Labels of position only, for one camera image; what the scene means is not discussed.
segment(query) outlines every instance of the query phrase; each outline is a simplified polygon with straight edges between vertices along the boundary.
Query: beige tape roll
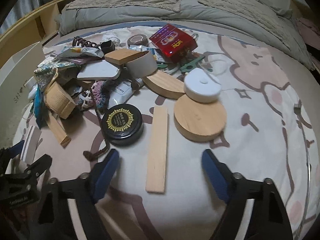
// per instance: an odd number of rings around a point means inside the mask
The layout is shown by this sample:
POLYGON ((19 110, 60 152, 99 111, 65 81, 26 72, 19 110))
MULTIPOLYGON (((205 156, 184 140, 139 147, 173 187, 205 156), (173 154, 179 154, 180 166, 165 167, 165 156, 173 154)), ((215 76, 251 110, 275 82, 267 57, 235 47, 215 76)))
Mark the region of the beige tape roll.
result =
POLYGON ((157 70, 158 65, 150 51, 144 51, 144 55, 127 62, 127 68, 134 78, 143 78, 157 70))

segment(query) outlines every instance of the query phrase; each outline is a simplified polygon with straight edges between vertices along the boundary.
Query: white tape roll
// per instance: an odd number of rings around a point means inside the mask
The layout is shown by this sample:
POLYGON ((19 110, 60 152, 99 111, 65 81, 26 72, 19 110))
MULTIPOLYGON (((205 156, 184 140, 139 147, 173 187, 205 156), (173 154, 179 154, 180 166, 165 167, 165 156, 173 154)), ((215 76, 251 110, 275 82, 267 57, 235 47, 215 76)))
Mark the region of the white tape roll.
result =
POLYGON ((211 103, 218 100, 221 92, 219 79, 195 68, 184 79, 184 91, 196 102, 211 103))
POLYGON ((157 70, 158 65, 150 51, 144 51, 144 55, 127 62, 127 68, 134 78, 143 78, 157 70))

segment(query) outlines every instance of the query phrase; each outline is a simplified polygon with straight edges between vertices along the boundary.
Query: metal screw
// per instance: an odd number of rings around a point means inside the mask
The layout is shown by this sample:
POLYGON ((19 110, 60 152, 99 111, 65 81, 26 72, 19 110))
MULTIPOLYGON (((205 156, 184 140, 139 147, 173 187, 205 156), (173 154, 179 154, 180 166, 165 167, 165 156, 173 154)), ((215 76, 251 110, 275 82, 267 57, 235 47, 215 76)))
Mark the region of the metal screw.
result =
POLYGON ((269 184, 269 185, 273 184, 273 181, 272 181, 272 179, 270 179, 270 178, 265 178, 265 179, 264 179, 264 182, 267 183, 267 184, 269 184))
POLYGON ((81 179, 86 179, 87 177, 89 177, 89 173, 87 173, 87 172, 81 173, 79 176, 79 178, 81 178, 81 179))
POLYGON ((57 178, 51 178, 48 181, 49 184, 55 184, 56 182, 58 182, 57 178))
POLYGON ((239 172, 235 172, 235 173, 233 174, 233 177, 234 177, 235 179, 242 179, 242 178, 243 178, 242 174, 239 173, 239 172))

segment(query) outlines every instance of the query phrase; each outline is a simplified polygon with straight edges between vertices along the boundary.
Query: blue gripper pad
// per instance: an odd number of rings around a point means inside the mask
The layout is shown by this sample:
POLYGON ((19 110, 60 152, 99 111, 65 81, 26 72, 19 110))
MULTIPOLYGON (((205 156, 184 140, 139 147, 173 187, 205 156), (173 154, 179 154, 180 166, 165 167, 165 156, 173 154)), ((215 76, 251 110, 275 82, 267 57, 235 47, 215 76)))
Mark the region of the blue gripper pad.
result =
POLYGON ((116 172, 118 164, 119 153, 117 150, 111 149, 103 162, 97 163, 92 169, 92 172, 94 170, 97 171, 92 176, 93 185, 91 189, 91 197, 94 204, 97 203, 99 199, 104 198, 113 174, 116 172))
POLYGON ((204 150, 201 161, 218 198, 228 204, 230 200, 228 185, 231 181, 231 171, 224 163, 217 160, 210 149, 204 150))

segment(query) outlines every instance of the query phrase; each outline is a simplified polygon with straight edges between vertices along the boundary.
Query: round wooden block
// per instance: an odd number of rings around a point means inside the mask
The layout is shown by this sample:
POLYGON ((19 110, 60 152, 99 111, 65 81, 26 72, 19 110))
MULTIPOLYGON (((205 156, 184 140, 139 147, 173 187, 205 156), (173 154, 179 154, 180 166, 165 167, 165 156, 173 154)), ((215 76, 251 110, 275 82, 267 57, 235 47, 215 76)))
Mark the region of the round wooden block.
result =
POLYGON ((178 131, 195 142, 213 140, 225 127, 227 112, 219 102, 198 103, 187 95, 174 105, 174 123, 178 131))

